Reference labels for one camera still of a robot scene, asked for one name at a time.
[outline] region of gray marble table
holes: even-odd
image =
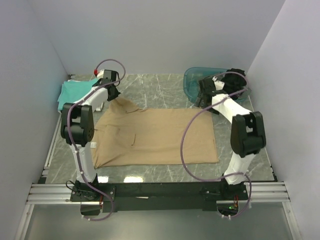
[[[75,80],[89,80],[89,75],[76,75]],[[183,91],[183,74],[128,74],[118,87],[121,95],[135,102],[140,108],[192,108]],[[94,122],[108,109],[105,103],[102,112],[94,112]],[[241,103],[253,110],[249,99]],[[194,175],[213,179],[220,177],[228,168],[232,149],[230,146],[231,124],[220,114],[212,114],[214,135],[218,152],[218,163],[189,164]],[[191,182],[195,181],[182,165],[128,165],[97,169],[100,182]],[[253,181],[273,181],[273,170],[265,149],[254,158],[249,166]],[[73,154],[61,138],[56,135],[55,148],[47,175],[47,184],[62,184],[75,180],[76,166]]]

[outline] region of white wall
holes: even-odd
[[[14,237],[41,176],[67,73],[26,0],[0,3],[0,239]]]
[[[88,74],[105,58],[129,73],[248,70],[284,0],[29,2],[67,72]]]
[[[248,72],[303,238],[319,239],[320,1],[286,0]]]

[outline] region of metal frame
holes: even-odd
[[[51,160],[52,160],[52,157],[53,157],[53,154],[54,154],[54,150],[55,150],[55,147],[56,147],[56,144],[57,144],[56,136],[57,136],[57,133],[59,132],[60,122],[61,122],[61,113],[59,113],[59,118],[58,118],[58,121],[57,121],[56,126],[55,126],[55,130],[54,130],[54,133],[53,133],[53,137],[52,137],[52,140],[51,140],[51,144],[50,144],[50,147],[49,147],[48,154],[46,156],[44,168],[48,167],[48,169],[49,169],[49,167],[50,167]]]
[[[283,202],[282,205],[283,205],[286,219],[289,224],[289,228],[290,228],[293,240],[302,240],[303,238],[300,233],[298,222],[294,214],[291,202]]]
[[[35,207],[34,204],[26,204],[25,205],[18,229],[17,229],[15,237],[14,237],[14,240],[24,240],[25,239],[34,207]]]
[[[27,205],[49,205],[49,204],[90,204],[98,202],[71,202],[71,190],[65,184],[32,184]],[[253,182],[252,203],[283,203],[290,202],[290,198],[284,182]],[[233,201],[217,201],[217,203],[233,203]]]

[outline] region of black mounting bar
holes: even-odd
[[[138,210],[181,210],[202,209],[217,211],[216,201],[247,200],[248,194],[244,183],[228,185],[220,182],[139,182],[139,183],[99,183],[96,186],[114,200],[115,212]],[[76,182],[73,187],[71,202],[99,202],[101,196],[94,193],[84,183]],[[102,200],[104,213],[111,210],[110,201]],[[83,205],[81,213],[86,216],[98,215],[100,206]]]
[[[258,154],[266,146],[264,119],[259,111],[232,118],[230,143],[232,150],[244,158]]]
[[[65,139],[66,143],[71,145],[67,128],[67,118],[69,109],[73,103],[65,103],[61,111],[61,137]],[[88,142],[92,140],[95,133],[94,117],[92,106],[78,105],[71,112],[70,127],[73,140],[76,144],[85,147]]]

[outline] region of gray floor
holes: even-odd
[[[90,76],[78,75],[76,80],[89,80]],[[118,87],[121,95],[135,102],[140,108],[192,108],[183,91],[182,74],[128,74]],[[252,109],[250,100],[241,105]],[[108,108],[106,102],[103,112],[93,114],[95,123]],[[218,163],[190,164],[188,168],[196,176],[213,179],[220,177],[227,169],[232,149],[230,146],[231,124],[222,115],[212,115],[214,135],[218,152]],[[76,166],[69,146],[58,133],[47,175],[47,184],[62,184],[75,180]],[[182,165],[129,165],[97,169],[100,182],[191,182]],[[265,149],[254,158],[249,166],[253,181],[274,180]]]
[[[79,205],[36,205],[26,240],[292,240],[282,203],[253,203],[231,221],[212,211],[119,211],[81,219]]]

